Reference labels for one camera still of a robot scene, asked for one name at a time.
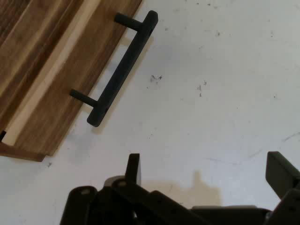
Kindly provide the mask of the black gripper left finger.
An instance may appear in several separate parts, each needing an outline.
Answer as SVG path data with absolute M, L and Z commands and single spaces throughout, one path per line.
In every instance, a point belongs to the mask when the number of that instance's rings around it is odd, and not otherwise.
M 67 198 L 62 225 L 204 225 L 206 221 L 158 192 L 141 187 L 139 154 L 128 157 L 125 175 L 109 178 L 101 190 L 77 187 Z

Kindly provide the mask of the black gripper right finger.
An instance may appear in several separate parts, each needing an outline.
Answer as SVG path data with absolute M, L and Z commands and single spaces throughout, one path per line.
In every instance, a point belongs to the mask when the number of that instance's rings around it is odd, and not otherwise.
M 300 223 L 300 172 L 280 152 L 267 154 L 266 181 L 280 202 L 266 220 L 267 225 Z

